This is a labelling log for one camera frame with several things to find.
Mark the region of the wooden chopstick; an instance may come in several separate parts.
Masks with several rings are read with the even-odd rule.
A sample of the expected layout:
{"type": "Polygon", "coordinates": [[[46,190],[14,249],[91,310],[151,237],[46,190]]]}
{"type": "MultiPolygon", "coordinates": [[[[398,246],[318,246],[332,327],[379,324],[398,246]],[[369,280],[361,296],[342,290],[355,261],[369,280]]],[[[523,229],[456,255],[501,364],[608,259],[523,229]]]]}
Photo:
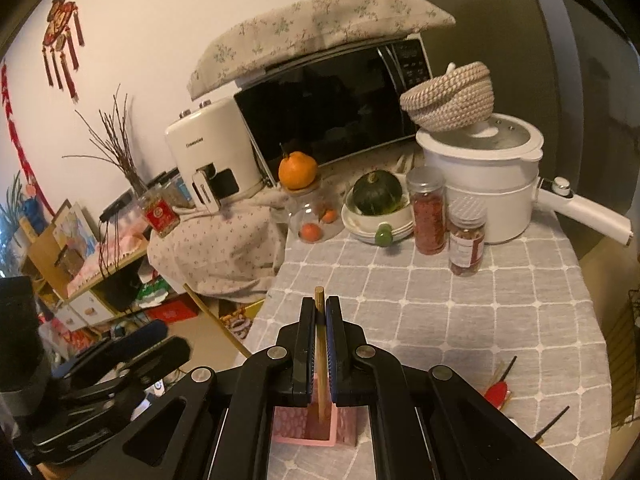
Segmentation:
{"type": "Polygon", "coordinates": [[[329,388],[329,364],[328,350],[326,350],[326,315],[324,314],[324,306],[326,305],[326,297],[324,296],[324,288],[316,286],[314,288],[314,306],[317,309],[316,317],[316,370],[318,376],[318,419],[323,425],[330,416],[331,400],[329,388]]]}

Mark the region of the pink perforated utensil holder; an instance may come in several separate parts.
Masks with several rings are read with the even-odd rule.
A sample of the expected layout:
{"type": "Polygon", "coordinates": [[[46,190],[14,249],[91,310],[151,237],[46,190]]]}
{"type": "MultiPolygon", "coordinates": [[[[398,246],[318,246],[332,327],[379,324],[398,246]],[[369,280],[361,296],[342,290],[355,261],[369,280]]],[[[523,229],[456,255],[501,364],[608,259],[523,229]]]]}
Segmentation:
{"type": "Polygon", "coordinates": [[[274,409],[272,423],[273,440],[279,443],[322,446],[356,446],[360,408],[339,408],[330,403],[326,417],[319,418],[318,378],[314,375],[311,404],[306,408],[274,409]]]}

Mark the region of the floral cloth over shelf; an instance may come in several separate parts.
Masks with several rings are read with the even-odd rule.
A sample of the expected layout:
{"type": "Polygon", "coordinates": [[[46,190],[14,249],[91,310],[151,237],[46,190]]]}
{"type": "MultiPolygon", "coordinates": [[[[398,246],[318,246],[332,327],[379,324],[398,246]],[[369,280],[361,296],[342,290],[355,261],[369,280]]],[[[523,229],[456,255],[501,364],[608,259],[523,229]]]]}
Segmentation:
{"type": "Polygon", "coordinates": [[[190,212],[146,248],[151,266],[168,282],[201,296],[250,304],[270,289],[284,260],[288,201],[267,188],[216,214],[190,212]]]}

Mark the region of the green lime on bowl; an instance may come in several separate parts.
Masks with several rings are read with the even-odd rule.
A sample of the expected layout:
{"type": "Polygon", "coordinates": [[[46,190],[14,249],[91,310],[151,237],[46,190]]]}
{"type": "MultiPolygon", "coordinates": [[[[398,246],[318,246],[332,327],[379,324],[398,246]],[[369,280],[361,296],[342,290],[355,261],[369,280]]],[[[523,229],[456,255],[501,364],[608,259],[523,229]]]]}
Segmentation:
{"type": "Polygon", "coordinates": [[[388,247],[394,242],[393,229],[388,223],[381,223],[375,233],[375,244],[388,247]]]}

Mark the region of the white stacked bowls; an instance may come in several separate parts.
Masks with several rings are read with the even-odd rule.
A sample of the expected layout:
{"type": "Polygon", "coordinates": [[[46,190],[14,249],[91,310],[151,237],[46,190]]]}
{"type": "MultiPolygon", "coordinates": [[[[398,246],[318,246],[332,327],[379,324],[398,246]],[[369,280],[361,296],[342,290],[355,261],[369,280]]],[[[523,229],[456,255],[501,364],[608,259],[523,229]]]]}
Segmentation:
{"type": "Polygon", "coordinates": [[[392,227],[394,243],[411,235],[414,229],[413,214],[407,194],[402,196],[402,202],[394,212],[380,216],[366,216],[355,206],[352,190],[349,190],[341,210],[341,217],[344,227],[357,240],[375,246],[378,246],[374,240],[375,233],[381,223],[388,223],[392,227]]]}

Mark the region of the short jar with red label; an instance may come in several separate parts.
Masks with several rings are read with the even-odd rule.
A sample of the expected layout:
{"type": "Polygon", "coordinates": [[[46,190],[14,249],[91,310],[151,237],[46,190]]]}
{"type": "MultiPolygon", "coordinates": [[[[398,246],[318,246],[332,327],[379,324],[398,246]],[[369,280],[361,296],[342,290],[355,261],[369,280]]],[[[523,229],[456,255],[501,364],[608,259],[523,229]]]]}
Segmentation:
{"type": "Polygon", "coordinates": [[[449,266],[457,276],[472,275],[483,260],[485,203],[474,196],[460,196],[448,207],[449,266]]]}

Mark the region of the jar with red gold label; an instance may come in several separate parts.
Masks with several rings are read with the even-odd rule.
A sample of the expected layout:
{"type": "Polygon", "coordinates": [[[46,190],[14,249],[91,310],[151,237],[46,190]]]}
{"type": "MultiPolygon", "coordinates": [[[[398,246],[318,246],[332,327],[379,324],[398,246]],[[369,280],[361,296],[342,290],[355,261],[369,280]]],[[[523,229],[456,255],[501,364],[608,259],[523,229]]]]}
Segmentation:
{"type": "Polygon", "coordinates": [[[168,235],[180,222],[178,214],[168,204],[163,190],[158,186],[148,188],[138,198],[138,205],[145,221],[159,237],[168,235]]]}

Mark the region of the clear glass jar with fruit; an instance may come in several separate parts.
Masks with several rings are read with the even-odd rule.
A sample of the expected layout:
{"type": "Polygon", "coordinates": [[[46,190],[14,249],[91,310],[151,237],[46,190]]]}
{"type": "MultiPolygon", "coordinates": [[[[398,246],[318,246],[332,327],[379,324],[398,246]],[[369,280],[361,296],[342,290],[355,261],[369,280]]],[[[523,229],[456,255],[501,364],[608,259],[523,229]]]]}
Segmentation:
{"type": "Polygon", "coordinates": [[[336,237],[344,230],[342,202],[330,188],[320,186],[300,191],[288,198],[288,229],[296,240],[318,244],[336,237]]]}

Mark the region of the dark green squash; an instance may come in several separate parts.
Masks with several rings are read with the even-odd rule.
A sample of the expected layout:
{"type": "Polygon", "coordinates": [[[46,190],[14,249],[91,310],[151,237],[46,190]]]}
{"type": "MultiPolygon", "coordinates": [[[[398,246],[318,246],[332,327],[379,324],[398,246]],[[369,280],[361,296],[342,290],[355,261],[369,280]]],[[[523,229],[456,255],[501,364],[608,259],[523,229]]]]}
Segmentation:
{"type": "Polygon", "coordinates": [[[403,195],[398,177],[386,170],[370,171],[360,177],[352,188],[352,200],[366,216],[394,212],[401,204],[403,195]]]}

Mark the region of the tall jar of red spice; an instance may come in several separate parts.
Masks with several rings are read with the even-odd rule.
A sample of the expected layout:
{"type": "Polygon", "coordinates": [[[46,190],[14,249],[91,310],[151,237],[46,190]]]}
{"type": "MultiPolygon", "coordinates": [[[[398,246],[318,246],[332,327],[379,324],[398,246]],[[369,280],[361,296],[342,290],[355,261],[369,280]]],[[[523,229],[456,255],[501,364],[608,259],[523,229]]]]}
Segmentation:
{"type": "Polygon", "coordinates": [[[435,167],[412,168],[407,188],[412,206],[414,241],[423,255],[435,255],[445,247],[445,179],[435,167]]]}

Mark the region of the orange tangerine on jar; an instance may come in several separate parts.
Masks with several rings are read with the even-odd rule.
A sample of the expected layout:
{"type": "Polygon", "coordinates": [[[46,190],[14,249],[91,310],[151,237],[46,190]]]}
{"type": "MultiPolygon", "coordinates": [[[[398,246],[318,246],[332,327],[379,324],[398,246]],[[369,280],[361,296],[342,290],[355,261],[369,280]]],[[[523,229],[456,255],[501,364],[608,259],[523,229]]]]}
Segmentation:
{"type": "Polygon", "coordinates": [[[278,170],[280,183],[291,191],[308,188],[317,174],[317,162],[302,152],[286,154],[280,161],[278,170]]]}

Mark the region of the white electric cooking pot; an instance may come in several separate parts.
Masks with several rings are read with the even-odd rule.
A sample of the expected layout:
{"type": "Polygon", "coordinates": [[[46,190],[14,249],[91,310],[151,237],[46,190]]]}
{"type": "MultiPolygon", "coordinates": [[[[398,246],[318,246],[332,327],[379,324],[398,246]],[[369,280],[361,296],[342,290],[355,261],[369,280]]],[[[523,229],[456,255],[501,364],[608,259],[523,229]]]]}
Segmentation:
{"type": "Polygon", "coordinates": [[[494,113],[484,122],[458,130],[421,129],[416,142],[424,151],[425,163],[442,170],[450,202],[469,195],[486,204],[488,244],[520,236],[536,205],[625,246],[634,237],[627,217],[576,194],[563,177],[541,177],[544,136],[520,118],[494,113]]]}

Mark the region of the dried twig bunch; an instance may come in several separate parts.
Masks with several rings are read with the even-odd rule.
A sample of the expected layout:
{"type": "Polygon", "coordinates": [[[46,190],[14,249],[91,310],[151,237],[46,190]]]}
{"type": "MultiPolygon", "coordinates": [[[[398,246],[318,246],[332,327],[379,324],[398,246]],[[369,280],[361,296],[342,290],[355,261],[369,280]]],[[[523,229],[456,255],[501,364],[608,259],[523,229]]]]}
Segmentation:
{"type": "Polygon", "coordinates": [[[98,152],[96,154],[65,154],[62,159],[89,159],[105,162],[107,165],[115,167],[122,174],[135,196],[141,197],[148,190],[148,187],[140,176],[134,161],[129,128],[129,96],[125,94],[121,98],[119,90],[120,86],[117,86],[112,94],[111,108],[109,110],[98,110],[103,132],[93,128],[85,116],[79,110],[75,110],[75,115],[87,130],[89,143],[98,152]]]}

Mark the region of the black microwave oven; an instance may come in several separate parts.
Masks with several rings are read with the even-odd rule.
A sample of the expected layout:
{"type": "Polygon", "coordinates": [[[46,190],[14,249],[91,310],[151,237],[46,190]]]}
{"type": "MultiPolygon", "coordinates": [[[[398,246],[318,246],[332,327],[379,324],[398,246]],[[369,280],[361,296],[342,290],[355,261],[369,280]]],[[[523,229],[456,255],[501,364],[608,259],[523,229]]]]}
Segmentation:
{"type": "Polygon", "coordinates": [[[285,153],[318,165],[411,138],[400,96],[432,73],[420,37],[353,44],[270,70],[235,96],[262,169],[280,181],[285,153]]]}

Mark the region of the dark grey refrigerator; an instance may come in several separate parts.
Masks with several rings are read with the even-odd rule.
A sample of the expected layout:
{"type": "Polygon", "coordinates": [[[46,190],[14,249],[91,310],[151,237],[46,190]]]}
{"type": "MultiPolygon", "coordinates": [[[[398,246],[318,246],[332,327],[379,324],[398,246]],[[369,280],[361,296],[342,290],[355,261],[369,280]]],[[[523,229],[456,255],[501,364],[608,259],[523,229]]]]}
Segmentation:
{"type": "MultiPolygon", "coordinates": [[[[639,55],[603,0],[427,1],[456,20],[423,33],[433,77],[450,63],[484,63],[492,114],[544,136],[541,177],[563,177],[576,194],[627,217],[627,246],[637,245],[639,55]]],[[[563,217],[578,252],[607,237],[563,217]]]]}

